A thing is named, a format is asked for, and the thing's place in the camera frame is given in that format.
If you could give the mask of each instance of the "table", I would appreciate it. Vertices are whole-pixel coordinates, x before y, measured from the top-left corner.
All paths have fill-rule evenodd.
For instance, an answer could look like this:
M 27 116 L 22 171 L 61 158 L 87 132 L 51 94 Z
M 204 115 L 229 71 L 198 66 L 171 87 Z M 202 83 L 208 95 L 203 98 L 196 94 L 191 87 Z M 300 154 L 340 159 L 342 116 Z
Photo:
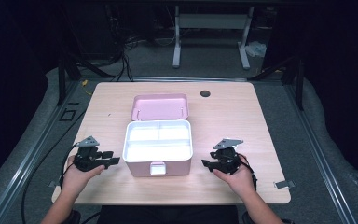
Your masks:
M 209 91 L 202 97 L 201 91 Z M 288 203 L 288 189 L 276 189 L 284 180 L 269 129 L 255 94 L 247 82 L 138 82 L 100 83 L 89 103 L 75 142 L 92 135 L 101 151 L 122 155 L 133 98 L 139 94 L 184 93 L 187 95 L 193 139 L 190 174 L 185 176 L 133 177 L 127 164 L 110 166 L 91 179 L 76 203 L 86 204 L 236 204 L 241 199 L 210 173 L 201 160 L 223 138 L 244 141 L 237 151 L 246 155 L 255 170 L 257 191 L 266 203 Z M 52 195 L 55 201 L 57 187 Z

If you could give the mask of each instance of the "gray floor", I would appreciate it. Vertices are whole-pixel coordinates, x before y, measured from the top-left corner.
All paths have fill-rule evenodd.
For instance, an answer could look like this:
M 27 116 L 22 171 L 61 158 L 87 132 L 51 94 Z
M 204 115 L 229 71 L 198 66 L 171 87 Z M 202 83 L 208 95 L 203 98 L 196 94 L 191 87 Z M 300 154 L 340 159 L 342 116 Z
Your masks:
M 172 68 L 173 47 L 152 46 L 140 43 L 127 51 L 135 81 L 180 78 L 218 79 L 224 81 L 246 81 L 260 70 L 261 58 L 250 58 L 251 70 L 241 68 L 236 42 L 237 35 L 212 34 L 212 37 L 182 40 L 182 61 L 179 69 Z M 118 73 L 120 63 L 104 67 L 111 74 Z M 101 81 L 90 71 L 83 70 L 89 84 L 83 88 L 80 82 L 67 82 L 68 97 L 62 106 L 55 106 L 58 100 L 57 69 L 47 74 L 48 91 L 34 119 L 18 145 L 0 170 L 0 223 L 21 223 L 21 194 L 27 168 L 41 163 L 27 190 L 25 215 L 28 223 L 40 222 L 51 206 L 53 189 L 48 187 L 51 180 L 59 177 L 60 166 L 66 149 L 74 142 L 80 121 L 75 119 L 87 108 L 92 91 Z M 282 86 L 276 76 L 262 82 L 255 82 L 255 89 L 266 118 L 268 128 L 276 147 L 284 175 L 294 180 L 297 186 L 290 189 L 292 201 L 288 204 L 272 204 L 272 209 L 284 218 L 296 223 L 358 223 L 358 185 L 352 180 L 357 172 L 342 158 L 339 149 L 330 139 L 324 127 L 324 112 L 321 103 L 309 82 L 305 83 L 304 108 L 301 112 L 293 103 L 292 88 Z M 74 110 L 73 121 L 60 121 L 66 110 Z M 304 118 L 310 123 L 318 146 L 328 162 L 334 179 L 322 174 L 314 153 Z M 337 182 L 345 204 L 337 204 L 331 196 L 329 182 Z M 340 207 L 348 207 L 350 213 L 343 217 Z M 76 210 L 83 220 L 99 210 L 98 206 L 77 205 Z

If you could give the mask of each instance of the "pink lid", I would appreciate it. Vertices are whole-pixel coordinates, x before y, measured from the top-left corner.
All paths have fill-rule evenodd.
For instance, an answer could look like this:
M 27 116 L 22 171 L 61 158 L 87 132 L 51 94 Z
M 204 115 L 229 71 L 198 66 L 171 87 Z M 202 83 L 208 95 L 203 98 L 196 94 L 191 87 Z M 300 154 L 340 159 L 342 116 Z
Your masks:
M 133 99 L 132 120 L 186 119 L 187 96 L 182 93 L 137 95 Z

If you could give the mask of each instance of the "open box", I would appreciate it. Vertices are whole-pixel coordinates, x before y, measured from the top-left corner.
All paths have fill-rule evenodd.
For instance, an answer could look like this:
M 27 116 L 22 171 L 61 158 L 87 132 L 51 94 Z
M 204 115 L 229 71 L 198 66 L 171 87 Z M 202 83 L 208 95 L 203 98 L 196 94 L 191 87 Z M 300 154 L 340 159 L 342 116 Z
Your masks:
M 187 98 L 149 94 L 134 98 L 123 160 L 133 176 L 188 175 L 193 156 Z

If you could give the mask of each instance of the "person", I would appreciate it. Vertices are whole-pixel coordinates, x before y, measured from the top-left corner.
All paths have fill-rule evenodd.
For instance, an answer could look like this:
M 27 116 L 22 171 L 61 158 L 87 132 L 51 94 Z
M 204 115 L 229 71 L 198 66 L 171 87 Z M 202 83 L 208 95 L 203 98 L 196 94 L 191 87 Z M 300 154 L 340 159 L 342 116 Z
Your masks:
M 241 160 L 242 162 L 246 162 L 245 158 L 241 158 Z M 68 169 L 64 175 L 61 193 L 43 218 L 41 222 L 42 224 L 63 223 L 70 216 L 72 212 L 72 206 L 75 203 L 76 198 L 78 197 L 80 192 L 86 187 L 89 180 L 91 180 L 94 176 L 99 175 L 104 170 L 104 166 L 101 165 L 91 171 L 82 172 L 79 171 L 74 165 L 72 165 L 73 161 L 74 156 L 68 158 Z M 216 169 L 213 170 L 213 174 L 228 183 L 230 188 L 241 198 L 246 207 L 250 219 L 254 223 L 282 223 L 282 220 L 269 208 L 269 206 L 256 192 L 252 181 L 252 174 L 249 169 L 246 168 L 244 165 L 241 165 L 233 175 L 222 173 L 221 171 Z M 120 209 L 125 209 L 123 208 L 123 206 L 103 206 L 103 208 L 104 207 L 108 209 L 108 212 L 104 212 L 102 209 L 101 217 L 103 216 L 103 214 L 110 214 L 112 216 L 112 210 L 117 210 L 115 214 L 119 216 L 121 214 L 124 217 L 133 217 L 133 214 L 141 214 L 146 216 L 149 215 L 147 212 L 145 212 L 145 209 L 143 207 L 131 206 L 131 213 L 121 211 Z M 153 207 L 153 209 L 155 210 L 162 209 L 162 206 L 150 207 Z M 229 212 L 232 211 L 231 208 L 235 208 L 236 212 L 235 206 L 181 206 L 181 208 L 181 214 L 186 214 L 186 216 L 182 217 L 186 217 L 187 219 L 191 218 L 191 215 L 188 216 L 189 214 L 201 213 L 204 217 L 208 217 L 210 219 L 205 220 L 206 223 L 219 223 L 218 218 L 225 220 L 225 222 L 220 223 L 238 223 L 238 217 Z M 174 213 L 176 211 L 175 216 L 177 216 L 178 210 L 173 209 L 171 206 L 165 206 L 165 210 L 163 211 L 165 214 L 172 214 L 172 211 Z M 105 218 L 104 220 L 110 220 L 113 224 L 116 223 L 114 220 L 109 218 Z

